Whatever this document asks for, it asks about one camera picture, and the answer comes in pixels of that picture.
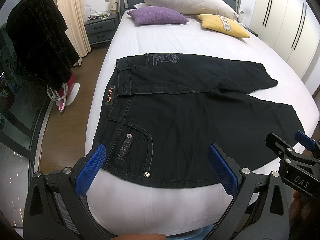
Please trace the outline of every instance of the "metal bolt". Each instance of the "metal bolt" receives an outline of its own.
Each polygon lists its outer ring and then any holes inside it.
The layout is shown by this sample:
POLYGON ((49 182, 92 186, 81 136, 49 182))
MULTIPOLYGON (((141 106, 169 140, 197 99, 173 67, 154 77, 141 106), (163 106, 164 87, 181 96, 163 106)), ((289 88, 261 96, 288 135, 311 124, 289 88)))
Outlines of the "metal bolt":
POLYGON ((64 168, 64 169, 62 170, 62 172, 63 172, 64 174, 69 174, 69 173, 71 172, 71 168, 70 168, 70 167, 66 167, 66 168, 64 168))
POLYGON ((275 176, 275 177, 279 177, 279 173, 277 171, 273 171, 272 175, 275 176))
POLYGON ((244 174, 249 174, 250 173, 250 170, 248 168, 242 168, 242 172, 244 174))
POLYGON ((36 178, 40 177, 40 176, 41 176, 41 171, 36 171, 35 174, 34 174, 34 176, 35 176, 36 178))

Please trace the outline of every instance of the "yellow pillow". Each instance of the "yellow pillow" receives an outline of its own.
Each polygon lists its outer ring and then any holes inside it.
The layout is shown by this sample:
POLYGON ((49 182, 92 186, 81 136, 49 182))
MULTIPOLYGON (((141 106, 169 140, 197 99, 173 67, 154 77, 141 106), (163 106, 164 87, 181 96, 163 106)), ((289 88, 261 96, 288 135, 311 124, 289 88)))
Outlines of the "yellow pillow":
POLYGON ((221 32, 237 38, 250 38, 250 35, 233 20, 214 14, 199 14, 198 19, 202 21, 202 27, 221 32))

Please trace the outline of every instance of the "embroidered design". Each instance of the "embroidered design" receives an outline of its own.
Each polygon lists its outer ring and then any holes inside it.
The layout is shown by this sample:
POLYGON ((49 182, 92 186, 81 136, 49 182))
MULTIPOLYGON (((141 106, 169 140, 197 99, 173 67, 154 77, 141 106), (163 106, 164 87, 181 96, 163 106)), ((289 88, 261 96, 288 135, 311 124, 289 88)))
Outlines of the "embroidered design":
POLYGON ((179 57, 175 54, 175 53, 156 53, 156 54, 152 54, 152 65, 157 66, 158 62, 173 62, 173 63, 177 63, 179 57))
POLYGON ((121 146, 121 149, 120 149, 120 151, 118 153, 118 156, 117 156, 118 160, 121 160, 121 161, 124 160, 126 154, 128 153, 129 147, 130 147, 130 145, 132 143, 132 139, 133 139, 132 136, 131 137, 127 136, 127 138, 124 140, 124 142, 123 142, 123 144, 121 146))
POLYGON ((231 32, 231 26, 230 26, 230 23, 228 22, 228 20, 225 17, 220 16, 220 15, 218 15, 218 17, 222 21, 223 29, 225 31, 231 32))
POLYGON ((108 94, 106 99, 106 105, 113 105, 114 91, 116 89, 115 85, 110 85, 108 88, 108 94))

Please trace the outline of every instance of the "human hand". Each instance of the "human hand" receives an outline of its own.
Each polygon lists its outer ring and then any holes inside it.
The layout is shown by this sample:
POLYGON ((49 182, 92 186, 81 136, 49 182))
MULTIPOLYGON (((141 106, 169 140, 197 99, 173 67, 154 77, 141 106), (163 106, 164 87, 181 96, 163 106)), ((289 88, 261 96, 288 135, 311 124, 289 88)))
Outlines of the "human hand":
POLYGON ((289 219, 290 225, 293 225, 298 218, 304 221, 309 215, 312 209, 313 203, 306 197, 302 196, 301 193, 293 190, 292 202, 289 208, 289 219))
POLYGON ((161 234, 125 234, 112 238, 112 240, 165 240, 161 234))

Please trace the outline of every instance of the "wardrobe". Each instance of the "wardrobe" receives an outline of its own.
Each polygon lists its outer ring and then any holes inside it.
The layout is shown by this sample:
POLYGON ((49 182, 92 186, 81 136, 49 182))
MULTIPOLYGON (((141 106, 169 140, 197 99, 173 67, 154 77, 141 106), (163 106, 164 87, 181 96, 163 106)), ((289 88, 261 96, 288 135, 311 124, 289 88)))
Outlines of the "wardrobe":
POLYGON ((302 78, 320 38, 320 25, 305 0, 256 0, 250 29, 302 78))

